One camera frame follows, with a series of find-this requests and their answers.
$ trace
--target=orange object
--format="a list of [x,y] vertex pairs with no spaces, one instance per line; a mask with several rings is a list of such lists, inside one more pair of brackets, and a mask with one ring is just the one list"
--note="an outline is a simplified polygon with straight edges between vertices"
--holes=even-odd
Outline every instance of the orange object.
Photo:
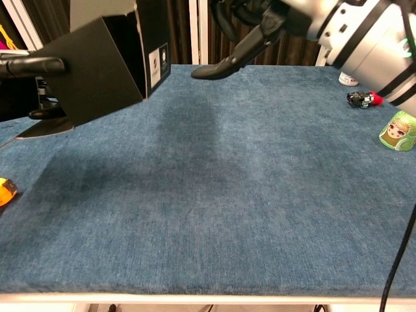
[[0,177],[0,207],[6,205],[17,193],[18,188],[12,180]]

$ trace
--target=blue fabric surface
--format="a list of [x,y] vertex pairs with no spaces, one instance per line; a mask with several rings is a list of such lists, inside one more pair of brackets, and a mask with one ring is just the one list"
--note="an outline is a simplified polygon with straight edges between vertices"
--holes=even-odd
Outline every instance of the blue fabric surface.
[[20,118],[0,123],[0,149],[9,144],[18,134],[34,125],[36,121],[28,118]]
[[[351,109],[332,68],[192,69],[0,150],[20,189],[0,292],[381,296],[416,202],[416,149],[378,140],[396,110]],[[416,296],[415,256],[412,237],[393,296]]]

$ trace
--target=red cap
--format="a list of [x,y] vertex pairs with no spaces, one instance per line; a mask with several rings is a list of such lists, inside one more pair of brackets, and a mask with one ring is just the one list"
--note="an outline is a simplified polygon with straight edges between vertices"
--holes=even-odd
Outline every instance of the red cap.
[[377,95],[377,93],[374,92],[374,91],[370,91],[370,93],[374,96],[374,101],[372,102],[373,105],[378,106],[378,105],[381,105],[383,103],[384,98]]

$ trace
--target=green cup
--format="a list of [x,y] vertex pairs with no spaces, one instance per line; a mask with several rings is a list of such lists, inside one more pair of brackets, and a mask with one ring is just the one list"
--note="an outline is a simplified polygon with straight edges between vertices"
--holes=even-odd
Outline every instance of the green cup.
[[398,111],[380,132],[379,138],[392,150],[411,150],[416,144],[416,118]]

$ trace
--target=cardboard box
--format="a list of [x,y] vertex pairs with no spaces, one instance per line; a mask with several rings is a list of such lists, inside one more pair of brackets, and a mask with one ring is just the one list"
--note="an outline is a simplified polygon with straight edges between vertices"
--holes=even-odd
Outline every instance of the cardboard box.
[[169,34],[166,0],[136,0],[130,13],[99,17],[32,55],[68,67],[44,79],[77,127],[151,96],[170,74]]

